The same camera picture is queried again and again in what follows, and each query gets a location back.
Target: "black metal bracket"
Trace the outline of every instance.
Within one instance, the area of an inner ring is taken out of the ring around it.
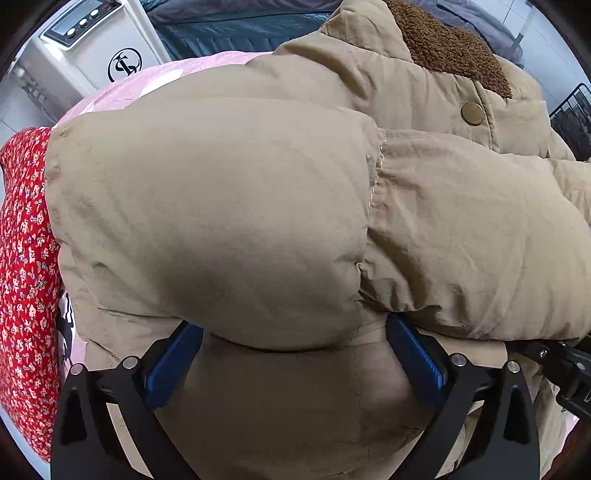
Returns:
[[[420,339],[432,358],[443,348]],[[476,429],[460,465],[440,477],[448,480],[538,480],[540,447],[534,406],[521,368],[477,367],[464,355],[447,356],[446,402],[390,480],[433,480],[445,463],[470,408],[483,400]]]
[[[52,479],[149,479],[127,460],[106,406],[113,403],[119,406],[155,480],[199,480],[142,399],[145,375],[174,335],[154,342],[142,359],[129,356],[114,369],[88,371],[82,364],[72,367],[60,394],[54,425]]]
[[[431,337],[412,331],[443,374],[447,401],[391,480],[433,480],[475,401],[484,400],[472,441],[450,480],[537,480],[539,447],[533,405],[515,362],[477,367],[461,354],[447,356]],[[155,480],[199,480],[144,402],[146,374],[171,345],[155,342],[142,359],[88,371],[75,365],[62,389],[52,442],[55,480],[145,480],[129,464],[107,403],[119,406],[132,440]]]
[[[591,420],[591,336],[577,347],[557,340],[507,342],[507,348],[540,364],[543,374],[560,387],[556,401],[581,419]]]

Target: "red floral fabric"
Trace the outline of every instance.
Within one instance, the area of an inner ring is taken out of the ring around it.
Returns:
[[[50,128],[28,128],[0,151],[0,404],[33,450],[50,458],[59,394],[56,311],[59,244],[44,196]]]

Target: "logo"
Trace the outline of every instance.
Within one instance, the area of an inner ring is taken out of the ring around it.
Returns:
[[[142,55],[135,48],[119,50],[109,63],[109,80],[114,82],[142,69]]]

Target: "brown fleece collar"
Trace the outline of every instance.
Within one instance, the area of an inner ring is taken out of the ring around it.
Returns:
[[[384,0],[402,31],[414,63],[435,72],[478,80],[503,98],[512,98],[501,64],[476,34],[449,28],[405,0]]]

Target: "metal snap button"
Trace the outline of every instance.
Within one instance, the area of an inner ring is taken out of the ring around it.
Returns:
[[[462,118],[473,127],[477,127],[484,121],[485,113],[480,105],[468,102],[462,107]]]

